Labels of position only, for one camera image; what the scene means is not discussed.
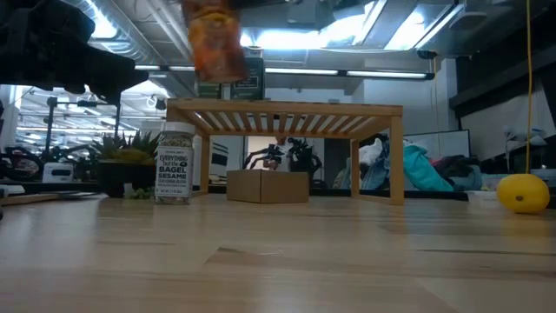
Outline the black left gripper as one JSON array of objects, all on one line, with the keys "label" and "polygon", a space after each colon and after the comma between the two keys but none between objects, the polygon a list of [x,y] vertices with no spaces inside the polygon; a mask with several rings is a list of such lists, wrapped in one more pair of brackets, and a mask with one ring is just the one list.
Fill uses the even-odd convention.
[{"label": "black left gripper", "polygon": [[1,0],[1,83],[69,92],[83,92],[86,84],[119,103],[149,73],[131,58],[88,45],[94,30],[93,20],[64,1]]}]

